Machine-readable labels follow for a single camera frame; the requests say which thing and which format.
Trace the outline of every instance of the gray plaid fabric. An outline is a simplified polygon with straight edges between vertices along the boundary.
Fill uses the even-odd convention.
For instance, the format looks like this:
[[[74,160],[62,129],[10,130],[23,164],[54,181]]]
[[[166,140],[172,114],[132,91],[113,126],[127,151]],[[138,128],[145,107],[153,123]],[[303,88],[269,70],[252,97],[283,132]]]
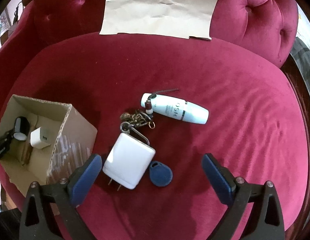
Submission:
[[[300,38],[296,37],[293,48],[291,50],[291,55],[293,56],[298,66],[298,69],[302,74],[307,90],[310,94],[310,49]],[[307,217],[304,227],[309,221],[309,219],[310,213]]]

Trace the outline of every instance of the seat cushion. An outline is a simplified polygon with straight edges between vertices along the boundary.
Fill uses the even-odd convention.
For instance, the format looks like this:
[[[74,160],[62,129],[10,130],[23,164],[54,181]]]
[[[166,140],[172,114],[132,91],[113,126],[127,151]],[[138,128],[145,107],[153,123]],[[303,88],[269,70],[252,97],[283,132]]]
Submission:
[[[36,29],[47,44],[101,29],[105,0],[34,0],[34,4]],[[218,0],[210,36],[281,67],[293,46],[297,22],[295,0]]]
[[[240,46],[219,39],[86,34],[43,49],[8,98],[16,93],[72,103],[98,128],[93,152],[106,157],[119,136],[120,114],[140,107],[143,93],[173,88],[179,91],[170,96],[210,111],[207,123],[155,114],[156,128],[140,131],[156,149],[154,160],[172,169],[172,182],[156,187],[146,172],[134,190],[117,191],[118,184],[108,186],[109,178],[101,172],[78,208],[94,235],[120,240],[206,239],[226,206],[202,171],[205,153],[213,153],[234,176],[250,183],[272,180],[288,228],[306,189],[302,114],[281,70]],[[242,233],[247,215],[234,239]]]

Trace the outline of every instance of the open cardboard box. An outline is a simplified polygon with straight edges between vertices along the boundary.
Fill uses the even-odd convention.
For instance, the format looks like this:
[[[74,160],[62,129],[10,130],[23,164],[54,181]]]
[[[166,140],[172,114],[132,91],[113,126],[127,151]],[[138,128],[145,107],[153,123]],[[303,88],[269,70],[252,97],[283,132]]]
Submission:
[[[1,158],[10,182],[24,196],[33,181],[45,185],[68,178],[89,158],[97,129],[71,104],[12,95],[0,122],[0,136],[14,127],[18,116],[26,117],[35,129],[45,127],[50,132],[51,142],[41,150],[33,148],[29,163],[23,165],[21,155],[28,140],[13,139],[10,150]]]

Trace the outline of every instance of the tufted button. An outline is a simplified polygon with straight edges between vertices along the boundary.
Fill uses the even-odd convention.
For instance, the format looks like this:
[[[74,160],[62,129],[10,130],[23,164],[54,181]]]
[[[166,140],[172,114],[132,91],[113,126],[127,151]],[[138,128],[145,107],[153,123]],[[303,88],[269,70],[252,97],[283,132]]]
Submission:
[[[246,10],[247,12],[251,12],[251,11],[252,11],[252,8],[250,8],[249,6],[245,6],[245,10]]]
[[[83,5],[83,4],[85,3],[85,0],[79,0],[78,3],[79,3],[80,5]]]

